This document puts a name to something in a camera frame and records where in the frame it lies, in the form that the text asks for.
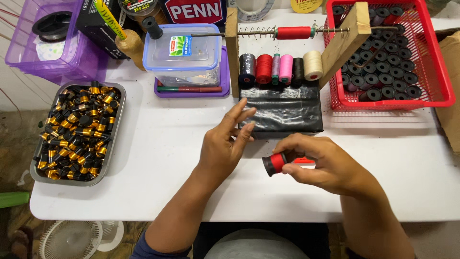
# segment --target navy sleeve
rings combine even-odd
[[[145,241],[145,231],[142,233],[141,237],[139,238],[136,246],[134,247],[134,251],[129,259],[190,259],[187,257],[189,254],[190,247],[186,251],[177,254],[170,254],[170,253],[160,253],[152,248],[149,247],[147,241]]]

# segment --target floor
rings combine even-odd
[[[31,192],[34,181],[29,174],[30,161],[38,142],[39,121],[46,111],[0,112],[0,193]],[[40,258],[40,237],[54,221],[36,219],[24,204],[0,209],[0,252],[7,251],[9,237],[20,226],[34,231],[34,258]],[[132,252],[140,233],[148,222],[126,222],[126,232],[121,244],[112,251],[97,251],[93,259],[125,259]],[[341,224],[329,226],[329,246],[332,259],[346,259],[345,233]],[[419,259],[457,259],[460,254],[460,222],[404,223]]]

